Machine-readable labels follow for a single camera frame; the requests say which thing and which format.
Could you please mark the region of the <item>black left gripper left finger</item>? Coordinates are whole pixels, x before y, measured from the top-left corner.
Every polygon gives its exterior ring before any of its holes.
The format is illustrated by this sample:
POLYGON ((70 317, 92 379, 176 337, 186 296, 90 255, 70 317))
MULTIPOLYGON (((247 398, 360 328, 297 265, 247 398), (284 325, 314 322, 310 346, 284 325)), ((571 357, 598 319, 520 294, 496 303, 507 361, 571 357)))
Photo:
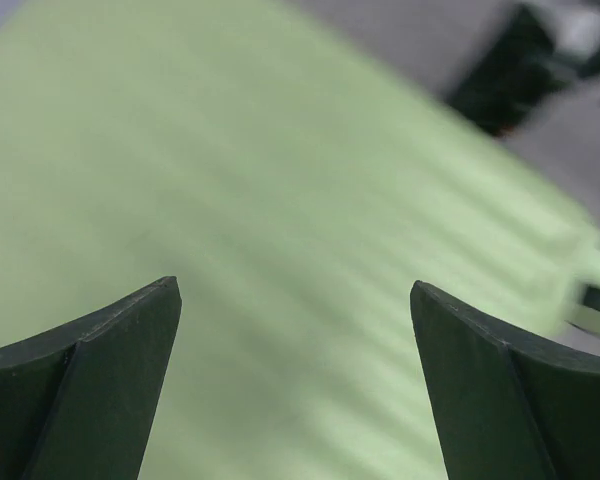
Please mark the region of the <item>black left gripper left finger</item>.
POLYGON ((0 348, 0 479, 138 477, 178 329, 176 278, 0 348))

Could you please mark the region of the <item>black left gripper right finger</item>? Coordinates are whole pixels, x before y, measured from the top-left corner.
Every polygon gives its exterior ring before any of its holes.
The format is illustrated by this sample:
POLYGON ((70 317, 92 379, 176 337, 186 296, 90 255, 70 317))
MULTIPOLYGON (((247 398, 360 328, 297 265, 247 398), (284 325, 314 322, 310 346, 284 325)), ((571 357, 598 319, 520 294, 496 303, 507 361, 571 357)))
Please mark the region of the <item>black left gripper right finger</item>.
POLYGON ((416 345, 451 479, 600 479, 600 357, 422 281, 416 345))

